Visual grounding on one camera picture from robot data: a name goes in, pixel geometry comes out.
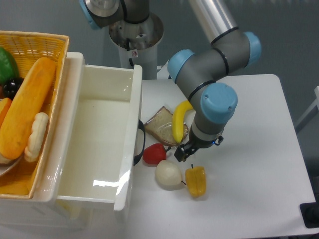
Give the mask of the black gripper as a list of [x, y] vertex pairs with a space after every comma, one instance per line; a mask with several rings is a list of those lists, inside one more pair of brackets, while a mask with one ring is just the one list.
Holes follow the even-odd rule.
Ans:
[[174, 156], [178, 162], [185, 162], [189, 156], [195, 154], [199, 149], [210, 148], [213, 145], [219, 146], [223, 138], [206, 141], [199, 138], [190, 139], [186, 144], [177, 147]]

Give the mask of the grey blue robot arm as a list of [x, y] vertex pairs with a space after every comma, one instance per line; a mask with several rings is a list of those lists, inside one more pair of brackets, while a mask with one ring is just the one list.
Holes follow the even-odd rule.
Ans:
[[[189, 140], [174, 154], [180, 162], [201, 148], [222, 142], [238, 98], [219, 80], [256, 62], [261, 55], [259, 38], [240, 31], [224, 1], [192, 0], [190, 5], [211, 48], [199, 55], [181, 50], [168, 61], [169, 75], [195, 109]], [[108, 27], [123, 68], [140, 65], [146, 79], [156, 76], [163, 23], [150, 12], [147, 0], [82, 0], [80, 6], [91, 28]]]

